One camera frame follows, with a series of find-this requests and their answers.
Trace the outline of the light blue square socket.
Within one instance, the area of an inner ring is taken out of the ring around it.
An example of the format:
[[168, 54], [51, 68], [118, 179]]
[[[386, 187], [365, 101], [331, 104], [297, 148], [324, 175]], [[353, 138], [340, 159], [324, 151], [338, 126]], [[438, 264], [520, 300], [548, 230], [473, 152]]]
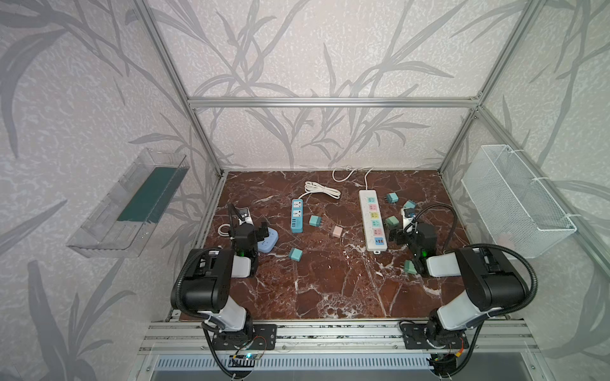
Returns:
[[261, 253], [270, 253], [278, 242], [278, 232], [273, 228], [268, 228], [268, 236], [257, 243], [258, 251]]

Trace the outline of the teal charger plug front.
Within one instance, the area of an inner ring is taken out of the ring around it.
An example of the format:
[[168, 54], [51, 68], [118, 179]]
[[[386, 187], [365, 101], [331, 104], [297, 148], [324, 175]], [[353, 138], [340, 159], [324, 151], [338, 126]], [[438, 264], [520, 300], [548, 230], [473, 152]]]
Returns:
[[296, 262], [300, 262], [303, 256], [303, 251], [301, 249], [292, 248], [289, 252], [289, 258]]

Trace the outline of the teal charger plug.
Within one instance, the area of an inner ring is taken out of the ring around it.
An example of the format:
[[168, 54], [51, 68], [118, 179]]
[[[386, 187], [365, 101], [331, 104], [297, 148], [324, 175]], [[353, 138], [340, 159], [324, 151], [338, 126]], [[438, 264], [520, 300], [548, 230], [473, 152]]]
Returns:
[[396, 193], [392, 192], [386, 195], [388, 203], [396, 204], [399, 201], [399, 197]]
[[303, 256], [303, 251], [301, 249], [292, 248], [289, 252], [289, 258], [296, 262], [300, 262]]
[[416, 212], [416, 206], [417, 204], [411, 200], [408, 200], [404, 205], [403, 205], [403, 211], [406, 214], [414, 214]]
[[322, 225], [322, 218], [316, 215], [312, 215], [309, 220], [309, 225], [314, 227], [320, 227]]

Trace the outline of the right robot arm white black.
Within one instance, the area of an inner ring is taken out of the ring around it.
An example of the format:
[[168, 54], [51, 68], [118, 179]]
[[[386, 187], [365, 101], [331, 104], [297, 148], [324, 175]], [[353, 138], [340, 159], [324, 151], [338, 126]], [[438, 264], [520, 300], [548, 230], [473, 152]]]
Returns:
[[524, 309], [539, 288], [534, 268], [518, 252], [497, 244], [470, 244], [438, 255], [435, 228], [428, 224], [390, 230], [389, 239], [413, 253], [416, 273], [459, 277], [465, 290], [432, 311], [421, 332], [429, 341], [449, 340], [497, 316]]

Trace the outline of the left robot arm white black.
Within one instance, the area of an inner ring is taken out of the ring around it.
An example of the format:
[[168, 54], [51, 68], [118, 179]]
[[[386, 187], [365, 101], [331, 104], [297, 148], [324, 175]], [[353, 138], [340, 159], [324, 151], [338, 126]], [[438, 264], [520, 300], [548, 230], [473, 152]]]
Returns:
[[233, 279], [253, 278], [259, 265], [258, 244], [269, 236], [268, 222], [255, 225], [249, 209], [227, 205], [227, 248], [192, 249], [170, 297], [172, 308], [202, 321], [205, 333], [222, 338], [254, 337], [250, 312], [230, 297]]

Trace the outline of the green charger plug by strip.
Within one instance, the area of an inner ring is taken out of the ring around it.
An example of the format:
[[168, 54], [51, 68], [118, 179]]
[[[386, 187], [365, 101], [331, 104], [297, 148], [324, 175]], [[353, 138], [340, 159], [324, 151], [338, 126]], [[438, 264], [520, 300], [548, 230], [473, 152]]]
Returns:
[[388, 217], [384, 220], [384, 224], [389, 228], [389, 229], [395, 229], [397, 227], [400, 226], [401, 222], [398, 220], [397, 217], [395, 216], [391, 216]]

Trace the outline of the green charger plug front right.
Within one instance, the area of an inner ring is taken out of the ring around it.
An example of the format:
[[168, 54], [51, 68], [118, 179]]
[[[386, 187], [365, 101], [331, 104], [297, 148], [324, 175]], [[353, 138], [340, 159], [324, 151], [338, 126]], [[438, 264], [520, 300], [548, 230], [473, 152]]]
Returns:
[[409, 275], [417, 275], [418, 271], [411, 260], [405, 260], [403, 264], [403, 271]]

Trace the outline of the pink charger plug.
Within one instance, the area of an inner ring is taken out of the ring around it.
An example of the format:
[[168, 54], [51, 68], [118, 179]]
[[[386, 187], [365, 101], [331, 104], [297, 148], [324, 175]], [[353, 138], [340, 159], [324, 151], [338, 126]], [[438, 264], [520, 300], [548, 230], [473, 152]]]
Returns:
[[335, 226], [332, 230], [332, 236], [335, 238], [340, 238], [343, 233], [343, 228], [341, 226]]

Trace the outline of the long white power strip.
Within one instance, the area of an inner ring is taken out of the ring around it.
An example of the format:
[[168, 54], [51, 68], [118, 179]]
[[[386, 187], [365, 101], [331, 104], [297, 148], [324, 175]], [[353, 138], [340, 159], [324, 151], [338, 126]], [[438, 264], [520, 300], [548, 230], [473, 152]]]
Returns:
[[388, 249], [388, 243], [377, 193], [374, 190], [360, 190], [358, 197], [362, 211], [366, 250], [379, 255]]

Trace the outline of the teal power strip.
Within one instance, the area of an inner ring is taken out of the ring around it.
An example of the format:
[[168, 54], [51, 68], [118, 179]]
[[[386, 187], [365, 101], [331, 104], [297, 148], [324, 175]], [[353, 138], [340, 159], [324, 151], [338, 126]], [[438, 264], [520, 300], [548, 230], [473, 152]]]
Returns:
[[292, 233], [303, 232], [303, 200], [300, 198], [292, 201], [291, 230]]

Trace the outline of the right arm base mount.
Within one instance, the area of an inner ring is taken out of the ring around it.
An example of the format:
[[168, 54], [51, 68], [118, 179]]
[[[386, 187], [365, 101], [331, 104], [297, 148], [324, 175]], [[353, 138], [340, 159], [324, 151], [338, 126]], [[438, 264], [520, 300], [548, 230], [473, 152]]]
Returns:
[[465, 330], [445, 330], [437, 323], [401, 321], [399, 330], [406, 349], [463, 351], [470, 347]]

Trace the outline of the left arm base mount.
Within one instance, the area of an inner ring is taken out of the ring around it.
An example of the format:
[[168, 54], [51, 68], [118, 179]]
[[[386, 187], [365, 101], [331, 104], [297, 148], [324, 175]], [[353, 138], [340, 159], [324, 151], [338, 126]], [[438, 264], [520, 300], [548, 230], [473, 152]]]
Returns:
[[273, 350], [276, 345], [278, 326], [275, 324], [247, 325], [236, 332], [215, 333], [212, 345], [215, 350], [247, 349]]

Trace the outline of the clear plastic wall tray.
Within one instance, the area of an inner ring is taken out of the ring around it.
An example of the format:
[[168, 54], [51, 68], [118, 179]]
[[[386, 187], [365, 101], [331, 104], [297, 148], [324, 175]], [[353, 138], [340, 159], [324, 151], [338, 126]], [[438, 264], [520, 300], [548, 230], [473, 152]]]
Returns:
[[143, 149], [67, 246], [86, 258], [137, 258], [190, 169], [187, 156]]

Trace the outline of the aluminium frame rail front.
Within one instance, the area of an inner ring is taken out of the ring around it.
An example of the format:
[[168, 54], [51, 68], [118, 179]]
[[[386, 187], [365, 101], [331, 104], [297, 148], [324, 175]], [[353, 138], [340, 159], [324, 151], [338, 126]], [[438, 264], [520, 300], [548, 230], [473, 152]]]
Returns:
[[[331, 353], [424, 353], [458, 352], [473, 342], [473, 331], [466, 338], [439, 349], [426, 340], [410, 341], [406, 347], [402, 327], [395, 319], [372, 320], [278, 320], [275, 333], [263, 338], [256, 335], [253, 349], [268, 354]], [[208, 353], [203, 330], [198, 322], [152, 323], [138, 353], [197, 354]], [[474, 351], [536, 353], [539, 346], [523, 320], [491, 320], [483, 325]]]

